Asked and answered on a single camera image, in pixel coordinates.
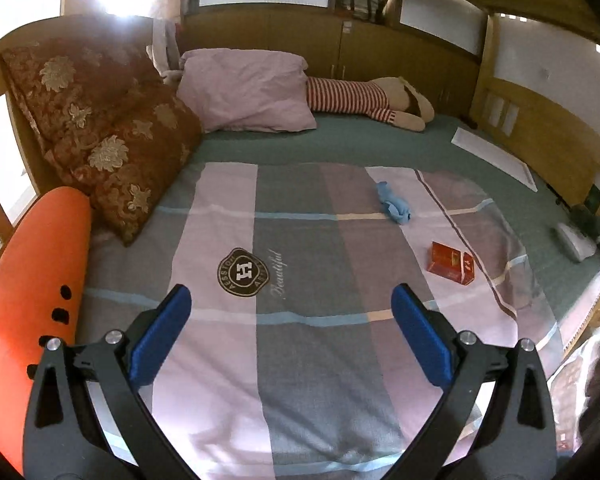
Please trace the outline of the red cigarette box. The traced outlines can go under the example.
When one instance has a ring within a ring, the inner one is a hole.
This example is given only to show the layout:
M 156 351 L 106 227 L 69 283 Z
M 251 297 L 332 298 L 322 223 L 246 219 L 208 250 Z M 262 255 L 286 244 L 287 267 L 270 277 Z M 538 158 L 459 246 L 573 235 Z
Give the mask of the red cigarette box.
M 467 286 L 475 279 L 476 264 L 470 252 L 432 242 L 427 271 L 440 278 Z

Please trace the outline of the orange carrot bolster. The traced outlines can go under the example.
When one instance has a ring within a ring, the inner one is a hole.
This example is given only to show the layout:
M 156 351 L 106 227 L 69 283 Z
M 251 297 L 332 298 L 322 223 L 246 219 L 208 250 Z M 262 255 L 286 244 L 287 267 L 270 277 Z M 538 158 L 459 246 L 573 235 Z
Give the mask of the orange carrot bolster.
M 54 188 L 24 215 L 0 258 L 0 452 L 16 471 L 44 344 L 76 339 L 91 225 L 87 196 Z

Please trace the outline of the plaid pink grey blanket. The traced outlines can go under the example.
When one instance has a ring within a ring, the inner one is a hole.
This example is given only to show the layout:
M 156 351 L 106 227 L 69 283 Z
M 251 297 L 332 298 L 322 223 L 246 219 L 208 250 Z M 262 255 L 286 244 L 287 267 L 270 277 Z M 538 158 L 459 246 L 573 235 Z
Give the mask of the plaid pink grey blanket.
M 411 207 L 382 209 L 387 181 Z M 463 286 L 427 271 L 432 242 L 470 252 Z M 149 405 L 204 479 L 377 479 L 434 408 L 390 310 L 406 283 L 457 330 L 562 337 L 526 248 L 491 197 L 448 172 L 337 164 L 186 168 L 130 246 L 92 239 L 76 339 L 127 328 L 177 284 L 193 309 Z

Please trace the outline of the green bed sheet mattress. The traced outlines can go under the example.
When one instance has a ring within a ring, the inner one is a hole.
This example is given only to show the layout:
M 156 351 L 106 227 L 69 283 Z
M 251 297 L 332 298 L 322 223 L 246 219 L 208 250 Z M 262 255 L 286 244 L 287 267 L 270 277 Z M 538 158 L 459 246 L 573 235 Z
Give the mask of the green bed sheet mattress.
M 535 192 L 452 143 L 462 123 L 440 115 L 422 133 L 374 122 L 366 117 L 321 115 L 317 128 L 302 133 L 217 131 L 204 136 L 191 164 L 250 162 L 287 165 L 336 162 L 358 166 L 408 167 L 447 171 L 474 181 L 493 198 L 521 243 L 530 266 L 556 315 L 565 314 L 586 286 L 600 278 L 600 254 L 576 263 L 554 232 L 567 220 L 564 207 L 539 177 Z

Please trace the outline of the crumpled blue cloth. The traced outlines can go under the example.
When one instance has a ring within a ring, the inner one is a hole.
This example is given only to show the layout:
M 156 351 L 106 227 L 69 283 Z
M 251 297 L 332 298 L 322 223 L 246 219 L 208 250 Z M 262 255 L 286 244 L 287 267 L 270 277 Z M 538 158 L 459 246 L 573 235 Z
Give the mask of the crumpled blue cloth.
M 387 181 L 376 184 L 378 200 L 385 214 L 397 224 L 407 224 L 411 220 L 411 207 L 402 197 L 393 192 Z

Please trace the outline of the white object on bed edge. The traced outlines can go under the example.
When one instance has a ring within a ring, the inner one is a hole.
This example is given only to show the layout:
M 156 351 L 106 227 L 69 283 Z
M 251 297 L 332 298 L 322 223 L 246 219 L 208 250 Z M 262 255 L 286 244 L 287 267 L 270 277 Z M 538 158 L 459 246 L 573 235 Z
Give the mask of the white object on bed edge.
M 555 231 L 573 261 L 582 262 L 595 255 L 596 244 L 579 229 L 569 224 L 558 223 Z

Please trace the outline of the red floral brocade cushion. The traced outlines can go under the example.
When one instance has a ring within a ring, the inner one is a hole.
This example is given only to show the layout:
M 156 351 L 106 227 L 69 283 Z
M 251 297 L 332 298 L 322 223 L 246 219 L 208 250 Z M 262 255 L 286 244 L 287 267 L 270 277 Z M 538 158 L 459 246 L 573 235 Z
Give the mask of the red floral brocade cushion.
M 198 116 L 132 44 L 52 38 L 0 60 L 46 162 L 132 244 L 200 147 Z

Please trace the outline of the striped plush doll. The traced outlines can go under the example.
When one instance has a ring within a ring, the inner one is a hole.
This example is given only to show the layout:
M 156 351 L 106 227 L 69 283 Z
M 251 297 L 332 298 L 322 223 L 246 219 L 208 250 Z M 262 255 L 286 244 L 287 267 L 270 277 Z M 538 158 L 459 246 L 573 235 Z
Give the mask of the striped plush doll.
M 423 132 L 436 114 L 426 96 L 402 77 L 370 81 L 309 77 L 306 98 L 312 112 L 364 115 L 413 132 Z

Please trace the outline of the pink pillow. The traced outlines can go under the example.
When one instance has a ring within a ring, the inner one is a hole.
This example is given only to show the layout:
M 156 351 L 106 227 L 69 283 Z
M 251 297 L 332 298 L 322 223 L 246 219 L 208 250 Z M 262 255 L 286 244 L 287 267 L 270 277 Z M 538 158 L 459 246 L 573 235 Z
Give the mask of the pink pillow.
M 181 57 L 178 98 L 205 132 L 302 132 L 317 127 L 306 99 L 308 63 L 270 50 L 196 49 Z

